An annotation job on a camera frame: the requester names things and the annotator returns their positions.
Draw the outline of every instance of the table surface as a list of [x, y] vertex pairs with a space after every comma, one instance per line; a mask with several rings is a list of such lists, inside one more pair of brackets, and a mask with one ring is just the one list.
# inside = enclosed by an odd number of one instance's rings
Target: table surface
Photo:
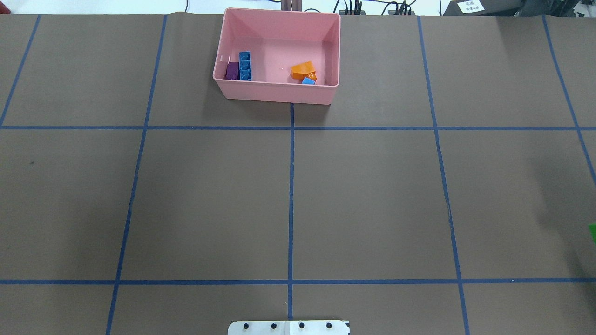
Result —
[[593, 333], [596, 21], [343, 17], [330, 106], [221, 21], [0, 17], [0, 333]]

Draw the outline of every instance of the orange toy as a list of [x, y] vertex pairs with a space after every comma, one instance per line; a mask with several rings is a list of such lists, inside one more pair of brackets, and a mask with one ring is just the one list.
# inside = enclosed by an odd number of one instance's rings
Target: orange toy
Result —
[[315, 67], [311, 61], [294, 65], [292, 68], [292, 78], [302, 81], [304, 78], [310, 78], [316, 81]]

